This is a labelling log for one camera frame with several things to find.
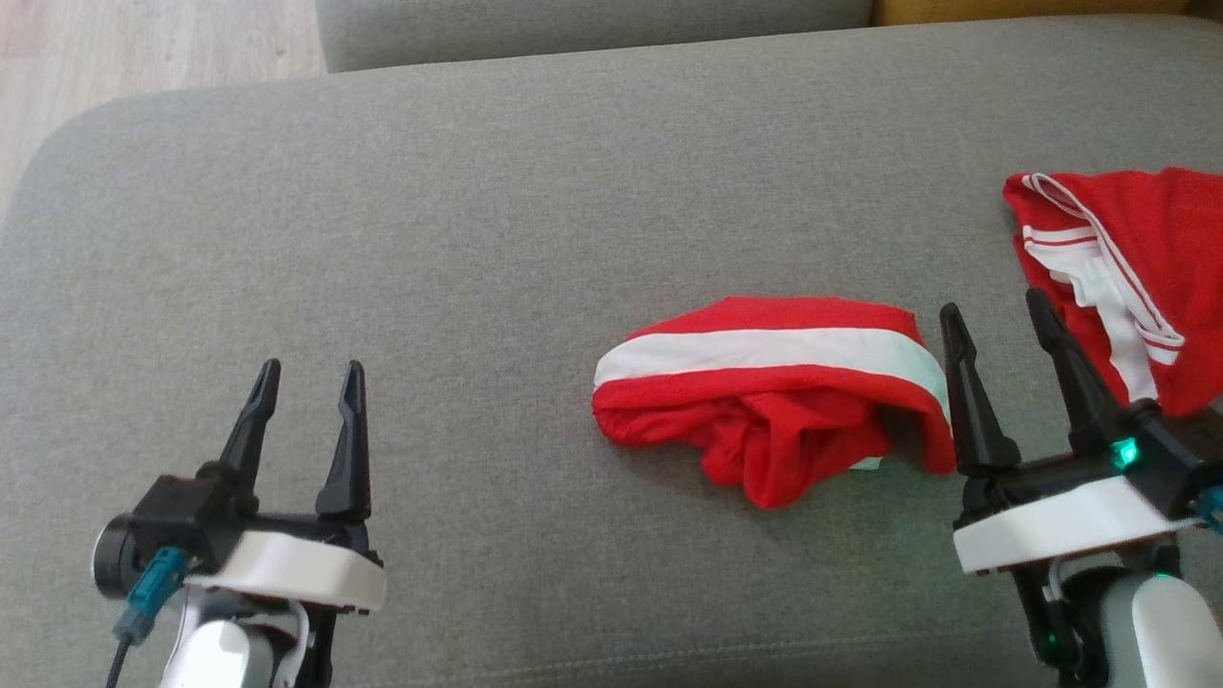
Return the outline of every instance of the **red garment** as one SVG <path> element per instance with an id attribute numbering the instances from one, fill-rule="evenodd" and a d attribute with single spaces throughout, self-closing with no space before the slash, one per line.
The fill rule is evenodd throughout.
<path id="1" fill-rule="evenodd" d="M 1123 403 L 1191 414 L 1223 393 L 1223 176 L 1022 174 L 1015 247 Z"/>
<path id="2" fill-rule="evenodd" d="M 925 462 L 955 468 L 943 371 L 912 313 L 841 298 L 731 297 L 634 332 L 594 374 L 608 440 L 704 450 L 761 508 L 892 448 L 882 404 L 920 414 Z"/>

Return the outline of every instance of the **sofa backrest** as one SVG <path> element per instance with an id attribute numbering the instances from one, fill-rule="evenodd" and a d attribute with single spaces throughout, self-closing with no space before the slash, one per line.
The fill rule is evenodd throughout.
<path id="1" fill-rule="evenodd" d="M 330 71 L 867 26 L 871 0 L 316 0 Z"/>

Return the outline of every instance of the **mustard yellow fabric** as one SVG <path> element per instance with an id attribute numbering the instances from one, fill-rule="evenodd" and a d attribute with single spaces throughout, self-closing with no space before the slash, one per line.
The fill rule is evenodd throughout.
<path id="1" fill-rule="evenodd" d="M 1042 15 L 1179 15 L 1189 0 L 876 0 L 874 23 L 963 22 Z"/>

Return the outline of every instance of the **gray sofa seat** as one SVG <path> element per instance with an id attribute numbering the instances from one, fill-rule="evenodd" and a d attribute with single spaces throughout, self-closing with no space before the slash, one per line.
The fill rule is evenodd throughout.
<path id="1" fill-rule="evenodd" d="M 1030 458 L 1064 422 L 1026 325 L 1016 170 L 1223 171 L 1223 27 L 823 32 L 139 97 L 48 141 L 0 244 L 0 666 L 97 684 L 93 538 L 214 458 L 284 362 L 258 491 L 308 510 L 369 376 L 386 610 L 338 688 L 1051 684 L 960 481 L 901 461 L 759 512 L 589 415 L 598 358 L 731 293 L 959 301 Z M 1185 539 L 1223 602 L 1223 546 Z M 153 684 L 175 621 L 136 650 Z"/>
<path id="2" fill-rule="evenodd" d="M 333 72 L 866 26 L 871 0 L 314 0 Z"/>

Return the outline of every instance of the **green light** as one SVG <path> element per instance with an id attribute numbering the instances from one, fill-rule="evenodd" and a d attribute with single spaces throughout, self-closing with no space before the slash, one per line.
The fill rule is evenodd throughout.
<path id="1" fill-rule="evenodd" d="M 1132 439 L 1113 444 L 1113 466 L 1124 473 L 1139 461 L 1139 444 Z"/>

